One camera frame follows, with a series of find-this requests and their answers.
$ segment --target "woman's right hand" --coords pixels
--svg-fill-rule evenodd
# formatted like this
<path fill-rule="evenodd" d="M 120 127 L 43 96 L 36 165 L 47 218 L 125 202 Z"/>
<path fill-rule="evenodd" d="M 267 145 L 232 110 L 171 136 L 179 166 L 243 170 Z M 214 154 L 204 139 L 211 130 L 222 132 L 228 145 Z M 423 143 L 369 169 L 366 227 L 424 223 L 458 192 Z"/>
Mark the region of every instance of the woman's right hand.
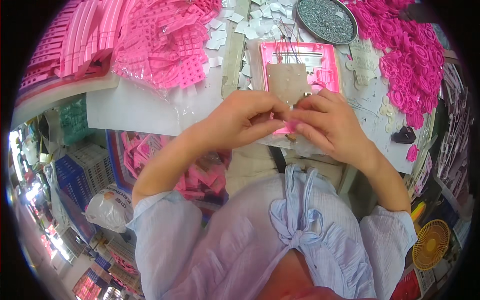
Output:
<path fill-rule="evenodd" d="M 302 99 L 290 114 L 302 121 L 296 131 L 325 154 L 362 170 L 378 151 L 357 120 L 353 109 L 339 93 L 322 89 Z"/>

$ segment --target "yellow fan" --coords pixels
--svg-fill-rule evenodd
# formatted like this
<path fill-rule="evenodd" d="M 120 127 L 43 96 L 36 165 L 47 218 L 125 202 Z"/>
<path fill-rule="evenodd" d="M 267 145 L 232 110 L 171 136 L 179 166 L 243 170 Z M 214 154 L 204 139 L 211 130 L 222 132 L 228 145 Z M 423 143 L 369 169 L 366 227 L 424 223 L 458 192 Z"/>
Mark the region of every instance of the yellow fan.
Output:
<path fill-rule="evenodd" d="M 422 271 L 430 270 L 448 249 L 450 229 L 444 221 L 433 220 L 423 226 L 418 239 L 413 245 L 413 263 Z"/>

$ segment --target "woman's left hand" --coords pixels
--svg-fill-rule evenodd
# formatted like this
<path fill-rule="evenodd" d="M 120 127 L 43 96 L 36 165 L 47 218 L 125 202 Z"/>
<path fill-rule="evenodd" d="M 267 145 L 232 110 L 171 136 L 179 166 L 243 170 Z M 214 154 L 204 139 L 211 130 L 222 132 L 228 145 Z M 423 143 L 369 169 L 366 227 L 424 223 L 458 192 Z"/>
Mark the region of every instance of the woman's left hand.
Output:
<path fill-rule="evenodd" d="M 202 150 L 238 148 L 285 127 L 287 104 L 264 91 L 234 91 L 205 120 L 186 131 Z"/>

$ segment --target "hand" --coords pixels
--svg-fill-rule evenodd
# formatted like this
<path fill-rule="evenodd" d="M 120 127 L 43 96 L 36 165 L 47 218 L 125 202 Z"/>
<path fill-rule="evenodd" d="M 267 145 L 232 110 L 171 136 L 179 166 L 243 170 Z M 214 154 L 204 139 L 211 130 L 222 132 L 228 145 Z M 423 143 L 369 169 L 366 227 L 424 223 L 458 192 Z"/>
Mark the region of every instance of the hand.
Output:
<path fill-rule="evenodd" d="M 304 122 L 297 125 L 298 133 L 325 154 L 362 170 L 376 147 L 341 94 L 324 88 L 317 95 L 302 99 L 297 107 L 290 116 Z"/>
<path fill-rule="evenodd" d="M 285 127 L 287 104 L 263 91 L 234 91 L 205 120 L 193 125 L 191 137 L 204 151 L 238 148 Z"/>

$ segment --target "round metal tray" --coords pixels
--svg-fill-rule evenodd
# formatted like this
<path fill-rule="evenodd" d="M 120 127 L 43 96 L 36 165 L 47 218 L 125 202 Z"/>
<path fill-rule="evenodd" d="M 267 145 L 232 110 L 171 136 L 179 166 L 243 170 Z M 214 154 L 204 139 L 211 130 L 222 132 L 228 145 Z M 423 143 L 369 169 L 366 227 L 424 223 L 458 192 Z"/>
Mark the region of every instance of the round metal tray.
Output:
<path fill-rule="evenodd" d="M 308 27 L 305 22 L 303 21 L 303 19 L 301 18 L 300 14 L 298 13 L 298 5 L 299 3 L 301 2 L 302 0 L 298 0 L 297 1 L 297 4 L 295 4 L 295 10 L 294 10 L 294 14 L 296 16 L 296 19 L 297 21 L 299 22 L 299 24 L 305 29 L 307 30 L 314 38 L 316 39 L 319 39 L 321 41 L 324 41 L 328 44 L 332 44 L 332 45 L 347 45 L 347 44 L 350 44 L 351 42 L 353 42 L 356 38 L 357 38 L 357 35 L 359 34 L 359 25 L 357 24 L 357 20 L 355 20 L 355 17 L 353 16 L 352 12 L 343 4 L 341 3 L 340 1 L 338 0 L 331 0 L 333 3 L 337 4 L 338 6 L 340 6 L 344 11 L 345 11 L 345 14 L 349 17 L 350 21 L 352 22 L 352 25 L 353 25 L 353 34 L 352 34 L 352 39 L 350 41 L 348 41 L 347 43 L 335 43 L 335 42 L 332 42 L 332 41 L 329 41 L 327 40 L 326 38 L 323 38 L 321 36 L 319 36 L 318 34 L 316 34 L 312 29 L 310 29 L 310 27 Z"/>

